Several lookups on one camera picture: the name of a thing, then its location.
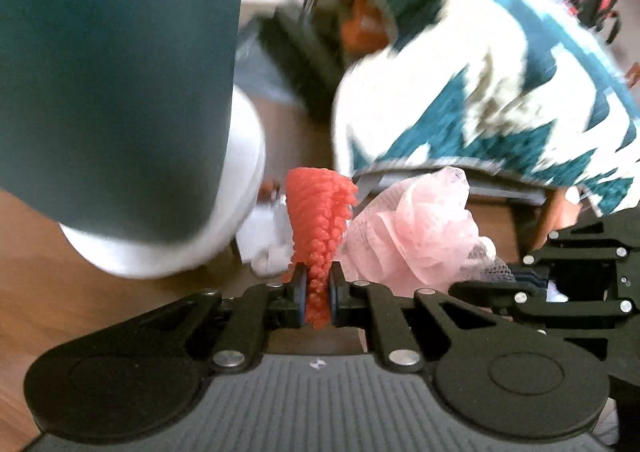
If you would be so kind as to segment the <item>pink mesh bath pouf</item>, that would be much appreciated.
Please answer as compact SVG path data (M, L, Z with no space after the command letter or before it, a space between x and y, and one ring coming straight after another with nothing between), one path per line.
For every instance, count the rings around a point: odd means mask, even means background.
M513 283L466 209L469 193L455 167L390 186L350 221L336 254L345 279L383 284L401 297L420 288L446 294L464 281Z

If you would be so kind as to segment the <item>red foam fruit net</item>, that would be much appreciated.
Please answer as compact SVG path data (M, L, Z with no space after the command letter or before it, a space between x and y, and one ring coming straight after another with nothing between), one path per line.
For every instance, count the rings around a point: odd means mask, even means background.
M285 179L286 211L292 229L290 268L306 269L305 323L330 324L329 275L356 206L357 185L326 168L298 167Z

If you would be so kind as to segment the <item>teal plastic trash bin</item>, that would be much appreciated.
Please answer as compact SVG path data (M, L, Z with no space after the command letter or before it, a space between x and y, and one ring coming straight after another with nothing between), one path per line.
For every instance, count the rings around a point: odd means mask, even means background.
M90 210L108 120L232 92L241 0L1 0L1 186L66 224Z

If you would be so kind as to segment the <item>teal cream zigzag quilt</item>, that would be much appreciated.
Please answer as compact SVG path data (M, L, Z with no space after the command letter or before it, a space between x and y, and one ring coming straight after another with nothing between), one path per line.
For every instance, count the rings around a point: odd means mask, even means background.
M392 40L338 86L339 172L455 165L575 186L600 216L638 205L638 106L558 0L375 2Z

